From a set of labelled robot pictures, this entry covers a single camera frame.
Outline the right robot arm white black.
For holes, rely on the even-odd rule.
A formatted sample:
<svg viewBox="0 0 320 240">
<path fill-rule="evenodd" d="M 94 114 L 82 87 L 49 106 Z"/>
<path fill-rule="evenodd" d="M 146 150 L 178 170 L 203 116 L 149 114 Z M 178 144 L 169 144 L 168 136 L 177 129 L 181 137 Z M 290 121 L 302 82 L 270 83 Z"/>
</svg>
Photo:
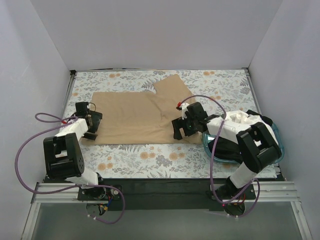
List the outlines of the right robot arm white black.
<svg viewBox="0 0 320 240">
<path fill-rule="evenodd" d="M 225 184 L 213 192 L 221 200 L 239 198 L 257 174 L 282 156 L 272 129 L 274 122 L 267 116 L 252 110 L 208 115 L 199 102 L 179 103 L 177 109 L 181 117 L 172 120 L 175 140 L 208 134 L 214 139 L 206 147 L 215 158 L 239 163 Z"/>
</svg>

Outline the beige t shirt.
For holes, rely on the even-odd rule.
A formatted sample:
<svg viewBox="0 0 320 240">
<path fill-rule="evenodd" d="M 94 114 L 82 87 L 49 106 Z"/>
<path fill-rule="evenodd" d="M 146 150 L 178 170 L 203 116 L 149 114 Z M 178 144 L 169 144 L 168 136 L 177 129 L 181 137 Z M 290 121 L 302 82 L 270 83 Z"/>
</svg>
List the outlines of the beige t shirt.
<svg viewBox="0 0 320 240">
<path fill-rule="evenodd" d="M 102 113 L 97 138 L 85 146 L 134 144 L 200 144 L 196 133 L 174 139 L 172 120 L 181 117 L 177 104 L 192 95 L 177 74 L 154 83 L 155 92 L 94 92 L 92 102 Z"/>
</svg>

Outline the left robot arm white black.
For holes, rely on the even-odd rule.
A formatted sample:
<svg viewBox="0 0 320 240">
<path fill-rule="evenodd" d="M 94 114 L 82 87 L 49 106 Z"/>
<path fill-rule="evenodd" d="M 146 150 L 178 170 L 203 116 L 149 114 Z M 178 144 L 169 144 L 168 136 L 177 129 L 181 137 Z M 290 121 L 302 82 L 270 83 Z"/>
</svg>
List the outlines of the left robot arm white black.
<svg viewBox="0 0 320 240">
<path fill-rule="evenodd" d="M 85 167 L 80 148 L 80 140 L 95 141 L 103 114 L 91 109 L 91 102 L 77 102 L 75 113 L 68 120 L 62 120 L 63 130 L 43 140 L 47 176 L 53 180 L 66 180 L 83 189 L 95 200 L 106 196 L 106 187 L 101 184 L 102 177 Z"/>
</svg>

